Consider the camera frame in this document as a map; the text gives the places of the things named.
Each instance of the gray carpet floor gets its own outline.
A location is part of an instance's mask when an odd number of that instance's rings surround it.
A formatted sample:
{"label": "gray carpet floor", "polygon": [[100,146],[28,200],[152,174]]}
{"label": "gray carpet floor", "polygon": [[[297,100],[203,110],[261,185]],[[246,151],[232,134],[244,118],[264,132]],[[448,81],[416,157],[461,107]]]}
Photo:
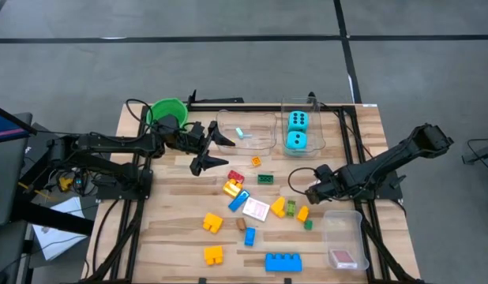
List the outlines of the gray carpet floor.
{"label": "gray carpet floor", "polygon": [[[350,35],[488,34],[488,0],[342,6]],[[339,35],[333,1],[7,0],[0,11],[0,38],[267,34]],[[400,170],[422,277],[488,283],[488,170],[460,157],[468,139],[488,137],[488,40],[351,42],[351,51],[362,101],[380,107],[390,145],[425,122],[456,142]],[[112,134],[125,99],[186,99],[194,89],[249,103],[310,91],[352,102],[339,41],[0,44],[0,106],[51,130]],[[34,283],[79,279],[87,246],[36,269]]]}

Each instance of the orange lego brick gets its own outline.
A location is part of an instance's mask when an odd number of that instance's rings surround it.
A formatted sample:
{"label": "orange lego brick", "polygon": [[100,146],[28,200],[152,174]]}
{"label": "orange lego brick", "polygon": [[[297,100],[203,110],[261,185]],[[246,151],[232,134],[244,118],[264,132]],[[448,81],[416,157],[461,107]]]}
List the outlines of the orange lego brick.
{"label": "orange lego brick", "polygon": [[272,204],[270,206],[270,210],[272,210],[272,212],[274,212],[274,214],[277,215],[277,217],[279,218],[283,218],[284,217],[284,204],[286,203],[286,200],[284,199],[284,197],[280,197],[276,200],[276,202],[274,202],[274,204]]}
{"label": "orange lego brick", "polygon": [[211,233],[216,234],[218,230],[220,230],[221,224],[223,223],[223,219],[219,216],[214,215],[213,213],[207,213],[204,218],[204,229],[211,231]]}
{"label": "orange lego brick", "polygon": [[302,208],[300,208],[300,211],[298,212],[297,220],[300,222],[305,222],[308,215],[309,208],[307,206],[302,206]]}
{"label": "orange lego brick", "polygon": [[215,247],[204,248],[204,259],[207,265],[222,264],[223,247],[219,245]]}
{"label": "orange lego brick", "polygon": [[241,192],[241,189],[242,184],[239,184],[233,178],[223,186],[223,191],[232,198],[235,198]]}
{"label": "orange lego brick", "polygon": [[260,166],[261,165],[260,157],[251,158],[251,163],[253,164],[253,166]]}

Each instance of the clear plastic container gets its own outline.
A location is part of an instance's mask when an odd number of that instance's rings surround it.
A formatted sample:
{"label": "clear plastic container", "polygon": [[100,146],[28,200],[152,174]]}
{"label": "clear plastic container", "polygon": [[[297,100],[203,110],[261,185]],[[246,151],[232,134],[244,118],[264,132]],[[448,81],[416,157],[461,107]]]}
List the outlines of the clear plastic container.
{"label": "clear plastic container", "polygon": [[[218,145],[229,155],[270,155],[276,146],[277,118],[273,113],[244,113],[220,110],[216,115],[221,134],[235,142],[234,147]],[[244,138],[239,138],[240,128]]]}
{"label": "clear plastic container", "polygon": [[[303,149],[292,149],[287,146],[288,136],[288,118],[292,111],[303,111],[309,116],[309,127],[305,134],[307,135],[307,145]],[[283,130],[283,149],[284,154],[289,156],[309,157],[315,156],[325,147],[323,139],[323,130],[321,125],[320,106],[316,98],[286,98],[283,97],[281,103],[281,123]]]}
{"label": "clear plastic container", "polygon": [[358,211],[328,210],[323,216],[328,265],[335,269],[362,271],[369,260],[363,252],[362,215]]}

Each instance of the green lego brick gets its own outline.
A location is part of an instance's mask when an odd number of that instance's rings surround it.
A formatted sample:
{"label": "green lego brick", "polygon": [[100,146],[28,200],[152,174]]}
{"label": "green lego brick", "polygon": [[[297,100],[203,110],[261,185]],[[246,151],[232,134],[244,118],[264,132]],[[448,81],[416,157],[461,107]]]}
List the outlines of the green lego brick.
{"label": "green lego brick", "polygon": [[258,174],[258,184],[259,185],[273,185],[274,176],[271,174]]}
{"label": "green lego brick", "polygon": [[288,206],[286,207],[286,216],[293,217],[295,215],[295,202],[293,200],[288,201]]}
{"label": "green lego brick", "polygon": [[313,229],[313,221],[306,220],[306,222],[304,222],[304,229],[312,230]]}

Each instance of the small card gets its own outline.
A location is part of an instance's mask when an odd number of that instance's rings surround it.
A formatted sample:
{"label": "small card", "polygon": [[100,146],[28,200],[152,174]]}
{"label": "small card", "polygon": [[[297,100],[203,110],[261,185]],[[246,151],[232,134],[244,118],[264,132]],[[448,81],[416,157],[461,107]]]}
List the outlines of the small card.
{"label": "small card", "polygon": [[353,260],[351,254],[345,249],[331,249],[330,254],[336,262],[338,269],[356,269],[358,264]]}
{"label": "small card", "polygon": [[242,213],[265,222],[269,208],[270,205],[249,197],[242,209]]}

